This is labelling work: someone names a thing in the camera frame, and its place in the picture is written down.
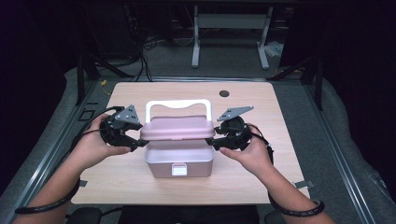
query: wrist strap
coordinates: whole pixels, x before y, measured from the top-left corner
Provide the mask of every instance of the wrist strap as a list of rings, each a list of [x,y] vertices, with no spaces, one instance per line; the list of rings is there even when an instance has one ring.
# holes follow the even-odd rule
[[[15,209],[15,214],[36,214],[36,213],[47,212],[49,210],[52,210],[69,202],[73,198],[73,196],[76,195],[78,189],[79,189],[79,178],[73,189],[60,201],[38,207],[19,207]]]
[[[280,213],[291,216],[291,217],[312,217],[315,216],[319,213],[321,213],[324,210],[324,202],[320,200],[312,200],[317,206],[311,210],[303,211],[303,212],[296,212],[296,211],[290,211],[284,207],[281,207],[279,204],[277,204],[274,199],[271,197],[271,195],[268,193],[268,198],[270,200],[271,205]]]

